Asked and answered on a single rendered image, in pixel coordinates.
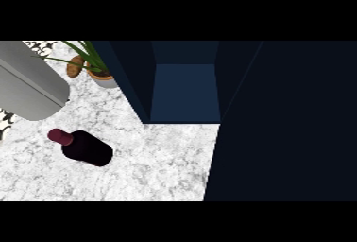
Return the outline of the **dark blue cabinet door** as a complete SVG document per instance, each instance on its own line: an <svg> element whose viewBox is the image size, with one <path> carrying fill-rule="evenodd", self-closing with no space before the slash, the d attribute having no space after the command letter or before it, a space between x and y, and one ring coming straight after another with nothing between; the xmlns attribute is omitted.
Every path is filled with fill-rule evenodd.
<svg viewBox="0 0 357 242"><path fill-rule="evenodd" d="M263 44L218 127L204 199L357 201L357 41Z"/></svg>

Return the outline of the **green potted plant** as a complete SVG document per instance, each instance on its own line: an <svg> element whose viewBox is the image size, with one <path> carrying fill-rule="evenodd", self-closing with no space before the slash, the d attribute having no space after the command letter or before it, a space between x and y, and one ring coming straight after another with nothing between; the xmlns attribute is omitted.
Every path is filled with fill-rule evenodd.
<svg viewBox="0 0 357 242"><path fill-rule="evenodd" d="M77 46L69 41L63 41L63 44L75 51L77 56L81 56L84 59L83 71L87 71L93 81L102 88L117 88L115 77L109 71L109 68L99 56L97 51L94 50L93 44L90 41L78 41L80 46ZM65 64L69 64L71 60L62 60L52 58L52 61L60 61Z"/></svg>

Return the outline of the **dark blue open cabinet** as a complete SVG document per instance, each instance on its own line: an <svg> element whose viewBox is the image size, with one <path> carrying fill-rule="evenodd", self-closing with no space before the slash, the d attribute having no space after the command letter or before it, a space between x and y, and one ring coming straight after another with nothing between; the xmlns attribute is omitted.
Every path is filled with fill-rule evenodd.
<svg viewBox="0 0 357 242"><path fill-rule="evenodd" d="M260 41L94 41L145 124L218 124Z"/></svg>

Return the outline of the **brown oval bread loaf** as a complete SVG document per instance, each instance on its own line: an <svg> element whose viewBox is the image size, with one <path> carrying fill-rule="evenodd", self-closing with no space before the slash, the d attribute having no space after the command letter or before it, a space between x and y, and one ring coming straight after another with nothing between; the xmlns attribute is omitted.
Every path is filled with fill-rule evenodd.
<svg viewBox="0 0 357 242"><path fill-rule="evenodd" d="M83 66L84 66L84 59L81 56L75 56L71 61L69 64L66 65L66 75L71 78L75 78L81 71L83 71Z"/></svg>

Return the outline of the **dark red wine bottle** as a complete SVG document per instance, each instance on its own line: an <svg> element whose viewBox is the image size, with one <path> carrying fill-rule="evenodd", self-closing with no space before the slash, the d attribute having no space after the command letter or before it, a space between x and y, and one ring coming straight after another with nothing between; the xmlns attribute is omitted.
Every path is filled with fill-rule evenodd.
<svg viewBox="0 0 357 242"><path fill-rule="evenodd" d="M105 166L114 157L112 147L86 131L71 133L52 129L49 139L62 145L63 156L94 166Z"/></svg>

